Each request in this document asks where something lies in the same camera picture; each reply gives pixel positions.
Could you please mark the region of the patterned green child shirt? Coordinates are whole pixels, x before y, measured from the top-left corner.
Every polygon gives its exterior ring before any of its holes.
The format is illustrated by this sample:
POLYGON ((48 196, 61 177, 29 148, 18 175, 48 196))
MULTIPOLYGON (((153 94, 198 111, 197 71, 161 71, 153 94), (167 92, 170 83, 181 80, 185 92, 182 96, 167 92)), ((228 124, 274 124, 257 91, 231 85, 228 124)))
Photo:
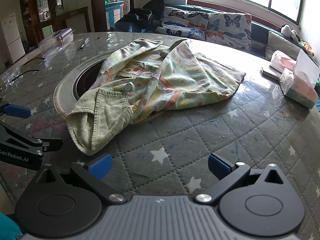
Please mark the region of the patterned green child shirt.
POLYGON ((165 46, 138 38, 102 63, 95 82, 67 116, 68 131, 82 153, 94 155, 152 113, 230 98, 245 75, 210 58, 195 40, 165 46))

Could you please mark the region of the black clothes pile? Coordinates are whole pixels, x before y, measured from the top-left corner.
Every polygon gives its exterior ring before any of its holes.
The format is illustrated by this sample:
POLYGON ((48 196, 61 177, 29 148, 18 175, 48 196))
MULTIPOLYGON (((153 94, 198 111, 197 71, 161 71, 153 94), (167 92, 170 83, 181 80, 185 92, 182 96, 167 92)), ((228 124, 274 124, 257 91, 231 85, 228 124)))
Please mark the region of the black clothes pile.
POLYGON ((165 0, 151 0, 142 8, 133 8, 114 25, 114 31, 129 33, 154 33, 161 25, 165 0))

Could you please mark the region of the clear plastic storage box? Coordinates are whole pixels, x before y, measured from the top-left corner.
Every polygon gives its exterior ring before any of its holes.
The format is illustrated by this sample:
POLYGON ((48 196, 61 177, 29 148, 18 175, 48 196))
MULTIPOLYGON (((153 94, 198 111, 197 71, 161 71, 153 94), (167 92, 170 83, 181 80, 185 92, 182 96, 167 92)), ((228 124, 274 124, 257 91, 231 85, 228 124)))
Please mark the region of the clear plastic storage box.
POLYGON ((74 30, 72 28, 62 29, 54 32, 39 43, 35 50, 37 55, 45 58, 65 50, 74 40, 74 30))

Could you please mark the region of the white refrigerator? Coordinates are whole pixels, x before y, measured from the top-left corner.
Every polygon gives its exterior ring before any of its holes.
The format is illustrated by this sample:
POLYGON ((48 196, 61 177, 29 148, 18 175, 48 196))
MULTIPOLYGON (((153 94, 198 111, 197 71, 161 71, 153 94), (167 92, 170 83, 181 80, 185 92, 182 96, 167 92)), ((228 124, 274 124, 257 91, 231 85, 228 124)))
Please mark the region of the white refrigerator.
POLYGON ((25 55, 14 13, 1 20, 1 34, 4 37, 6 57, 14 64, 25 55))

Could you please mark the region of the dark wooden cabinet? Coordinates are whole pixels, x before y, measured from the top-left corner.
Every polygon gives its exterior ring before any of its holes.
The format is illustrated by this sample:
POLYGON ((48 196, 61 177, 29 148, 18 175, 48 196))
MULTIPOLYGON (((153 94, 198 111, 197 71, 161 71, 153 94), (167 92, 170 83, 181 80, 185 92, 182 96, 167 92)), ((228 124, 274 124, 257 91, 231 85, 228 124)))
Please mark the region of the dark wooden cabinet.
POLYGON ((66 0, 19 0, 23 26, 29 47, 38 47, 39 43, 55 31, 68 27, 67 21, 82 16, 82 32, 90 32, 89 9, 87 6, 65 8, 66 0))

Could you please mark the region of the flat book under tissues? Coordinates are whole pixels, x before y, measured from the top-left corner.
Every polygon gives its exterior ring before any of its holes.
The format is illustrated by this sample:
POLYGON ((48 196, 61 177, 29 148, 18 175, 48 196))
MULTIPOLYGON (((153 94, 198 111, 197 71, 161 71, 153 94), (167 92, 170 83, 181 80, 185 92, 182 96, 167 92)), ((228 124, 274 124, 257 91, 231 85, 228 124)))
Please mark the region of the flat book under tissues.
POLYGON ((262 66, 261 73, 266 77, 280 81, 281 72, 275 70, 271 66, 262 66))

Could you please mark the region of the pink tissue pack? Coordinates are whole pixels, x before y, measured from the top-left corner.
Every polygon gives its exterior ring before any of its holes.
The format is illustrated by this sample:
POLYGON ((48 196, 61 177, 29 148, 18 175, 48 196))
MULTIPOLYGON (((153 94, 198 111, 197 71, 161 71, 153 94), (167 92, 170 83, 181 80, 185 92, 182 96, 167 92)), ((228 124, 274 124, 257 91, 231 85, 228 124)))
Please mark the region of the pink tissue pack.
POLYGON ((296 61, 282 51, 276 50, 272 54, 270 66, 280 73, 282 73, 285 69, 294 71, 296 67, 296 61))

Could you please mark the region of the grey cushion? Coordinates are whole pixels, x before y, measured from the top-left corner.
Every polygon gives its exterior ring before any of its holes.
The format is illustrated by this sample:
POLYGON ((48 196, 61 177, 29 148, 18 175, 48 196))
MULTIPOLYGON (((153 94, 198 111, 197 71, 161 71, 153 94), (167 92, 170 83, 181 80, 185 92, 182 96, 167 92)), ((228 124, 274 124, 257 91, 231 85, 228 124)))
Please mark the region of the grey cushion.
POLYGON ((273 53, 276 50, 283 52, 287 56, 291 57, 293 60, 297 59, 297 56, 300 52, 299 46, 293 44, 292 42, 286 40, 278 34, 269 31, 268 41, 265 48, 265 59, 270 61, 273 53))

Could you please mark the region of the blue white small cabinet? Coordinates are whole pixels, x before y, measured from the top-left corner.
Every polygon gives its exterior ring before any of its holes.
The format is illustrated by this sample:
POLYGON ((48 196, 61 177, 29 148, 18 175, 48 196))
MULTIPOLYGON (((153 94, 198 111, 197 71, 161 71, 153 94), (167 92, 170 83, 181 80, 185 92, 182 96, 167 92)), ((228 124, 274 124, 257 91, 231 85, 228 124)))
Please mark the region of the blue white small cabinet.
POLYGON ((123 16, 124 1, 105 3, 107 29, 114 28, 115 23, 123 16))

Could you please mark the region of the butterfly pillow right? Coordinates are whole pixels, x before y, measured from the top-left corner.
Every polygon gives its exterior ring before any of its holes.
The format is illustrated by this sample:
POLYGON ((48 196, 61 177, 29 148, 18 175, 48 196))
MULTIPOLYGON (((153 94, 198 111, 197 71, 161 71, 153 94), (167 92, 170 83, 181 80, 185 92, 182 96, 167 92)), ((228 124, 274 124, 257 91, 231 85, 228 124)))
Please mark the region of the butterfly pillow right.
POLYGON ((213 12, 209 14, 206 41, 239 50, 252 50, 252 15, 213 12))

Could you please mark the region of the butterfly pillow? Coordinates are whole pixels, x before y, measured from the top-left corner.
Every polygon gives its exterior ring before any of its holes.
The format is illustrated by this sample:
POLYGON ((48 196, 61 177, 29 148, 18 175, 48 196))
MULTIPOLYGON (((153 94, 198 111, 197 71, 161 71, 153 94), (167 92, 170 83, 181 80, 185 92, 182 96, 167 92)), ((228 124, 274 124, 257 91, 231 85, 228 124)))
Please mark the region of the butterfly pillow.
POLYGON ((165 7, 155 33, 204 41, 209 14, 165 7))
POLYGON ((213 12, 209 14, 206 41, 239 50, 252 50, 252 15, 213 12))

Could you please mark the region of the orange green plush toys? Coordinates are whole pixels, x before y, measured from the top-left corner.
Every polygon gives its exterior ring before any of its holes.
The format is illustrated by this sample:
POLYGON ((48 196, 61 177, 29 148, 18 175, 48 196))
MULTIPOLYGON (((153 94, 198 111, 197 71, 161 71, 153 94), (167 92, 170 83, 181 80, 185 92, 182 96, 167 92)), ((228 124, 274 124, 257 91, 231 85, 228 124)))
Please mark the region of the orange green plush toys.
POLYGON ((310 44, 308 42, 300 40, 298 44, 305 50, 305 52, 309 56, 314 57, 313 50, 312 50, 312 48, 311 48, 311 46, 310 46, 310 44))

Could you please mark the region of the blue sofa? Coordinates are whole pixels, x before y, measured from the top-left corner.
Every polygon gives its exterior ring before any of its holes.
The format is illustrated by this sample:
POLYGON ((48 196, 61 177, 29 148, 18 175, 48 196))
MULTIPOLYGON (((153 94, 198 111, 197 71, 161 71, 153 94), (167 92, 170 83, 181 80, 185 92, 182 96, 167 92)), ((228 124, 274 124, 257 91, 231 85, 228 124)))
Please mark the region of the blue sofa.
MULTIPOLYGON (((120 32, 131 32, 131 33, 153 33, 156 30, 157 24, 160 23, 160 10, 164 9, 166 3, 164 0, 151 0, 146 3, 142 8, 148 9, 152 12, 152 16, 149 20, 137 20, 136 12, 138 8, 130 10, 126 15, 124 15, 120 20, 118 20, 114 27, 113 31, 120 32)), ((212 8, 200 7, 199 2, 192 1, 191 4, 168 4, 169 7, 176 9, 196 12, 200 11, 202 13, 218 13, 218 5, 213 5, 212 8)), ((274 33, 279 38, 282 38, 284 41, 288 42, 288 45, 293 48, 298 47, 299 50, 303 50, 305 53, 310 53, 311 49, 307 48, 308 45, 306 42, 298 41, 296 42, 293 38, 282 35, 279 32, 279 28, 272 29, 270 26, 272 24, 267 22, 257 16, 253 17, 252 21, 252 32, 253 32, 253 54, 259 57, 263 56, 265 52, 265 47, 267 46, 269 33, 274 33)))

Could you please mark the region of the white plush toy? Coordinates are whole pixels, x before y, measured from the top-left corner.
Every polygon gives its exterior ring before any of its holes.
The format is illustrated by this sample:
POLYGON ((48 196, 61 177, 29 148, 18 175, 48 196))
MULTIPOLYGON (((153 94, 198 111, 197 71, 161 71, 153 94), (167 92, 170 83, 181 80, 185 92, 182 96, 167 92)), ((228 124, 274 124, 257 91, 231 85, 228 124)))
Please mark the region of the white plush toy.
POLYGON ((300 41, 297 32, 294 29, 291 29, 288 24, 285 24, 281 27, 281 34, 286 36, 287 38, 293 39, 295 42, 300 41))

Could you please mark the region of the butterfly pillow left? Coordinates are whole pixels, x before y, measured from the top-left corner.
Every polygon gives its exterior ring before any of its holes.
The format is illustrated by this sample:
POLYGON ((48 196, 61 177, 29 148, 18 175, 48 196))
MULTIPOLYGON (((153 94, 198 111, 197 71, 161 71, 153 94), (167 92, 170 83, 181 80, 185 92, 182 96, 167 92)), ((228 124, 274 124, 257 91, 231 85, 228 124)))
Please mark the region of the butterfly pillow left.
POLYGON ((165 7, 155 33, 204 41, 209 14, 165 7))

